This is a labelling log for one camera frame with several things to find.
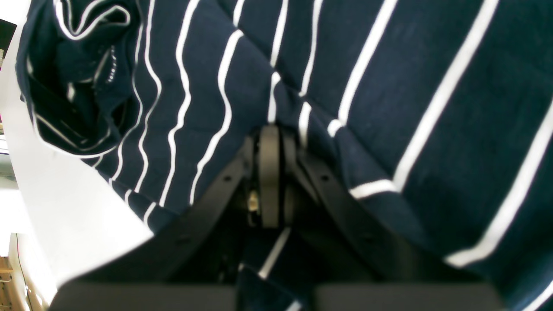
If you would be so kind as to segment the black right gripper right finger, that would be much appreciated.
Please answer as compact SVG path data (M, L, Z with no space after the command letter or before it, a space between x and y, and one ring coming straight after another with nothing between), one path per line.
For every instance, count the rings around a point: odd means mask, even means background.
M503 311L492 285L442 263L364 209L283 133L283 222L314 252L314 311Z

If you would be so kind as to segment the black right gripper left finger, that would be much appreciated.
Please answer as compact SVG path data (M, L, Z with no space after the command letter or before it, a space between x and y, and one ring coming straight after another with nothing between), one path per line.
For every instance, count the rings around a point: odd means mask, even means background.
M199 201L153 238L67 282L51 311L246 311L236 283L247 237L279 228L280 137L245 139Z

